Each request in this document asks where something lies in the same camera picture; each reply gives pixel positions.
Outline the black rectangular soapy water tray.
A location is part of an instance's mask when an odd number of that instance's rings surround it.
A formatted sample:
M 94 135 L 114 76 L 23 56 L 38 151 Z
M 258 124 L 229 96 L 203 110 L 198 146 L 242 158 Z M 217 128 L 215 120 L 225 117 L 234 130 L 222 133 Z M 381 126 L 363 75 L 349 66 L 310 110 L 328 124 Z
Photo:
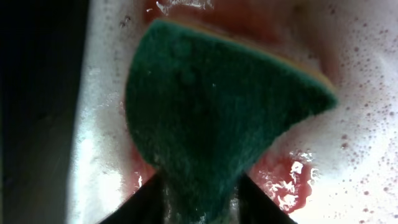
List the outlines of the black rectangular soapy water tray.
M 2 223 L 98 223 L 153 173 L 124 125 L 142 1 L 1 2 Z M 250 172 L 299 223 L 397 222 L 397 2 L 310 1 L 339 105 Z

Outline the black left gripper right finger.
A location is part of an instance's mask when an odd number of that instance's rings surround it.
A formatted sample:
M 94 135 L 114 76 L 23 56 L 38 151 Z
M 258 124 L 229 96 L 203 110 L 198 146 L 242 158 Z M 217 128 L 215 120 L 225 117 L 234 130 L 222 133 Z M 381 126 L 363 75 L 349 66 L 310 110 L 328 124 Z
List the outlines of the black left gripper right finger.
M 238 182 L 239 224 L 297 224 L 247 175 Z

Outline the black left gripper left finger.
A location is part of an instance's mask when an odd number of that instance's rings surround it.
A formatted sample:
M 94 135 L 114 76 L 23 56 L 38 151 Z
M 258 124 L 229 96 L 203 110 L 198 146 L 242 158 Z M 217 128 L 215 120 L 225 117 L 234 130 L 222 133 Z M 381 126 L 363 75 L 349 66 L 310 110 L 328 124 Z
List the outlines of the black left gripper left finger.
M 99 224 L 164 224 L 164 222 L 164 182 L 156 173 Z

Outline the green and orange sponge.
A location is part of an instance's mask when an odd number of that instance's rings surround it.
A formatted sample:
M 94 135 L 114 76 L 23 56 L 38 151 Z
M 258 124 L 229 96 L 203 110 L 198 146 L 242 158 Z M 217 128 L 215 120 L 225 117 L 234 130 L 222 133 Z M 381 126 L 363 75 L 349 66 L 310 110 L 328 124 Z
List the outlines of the green and orange sponge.
M 165 181 L 171 223 L 225 223 L 241 174 L 336 103 L 322 74 L 170 19 L 147 28 L 125 91 L 129 132 Z

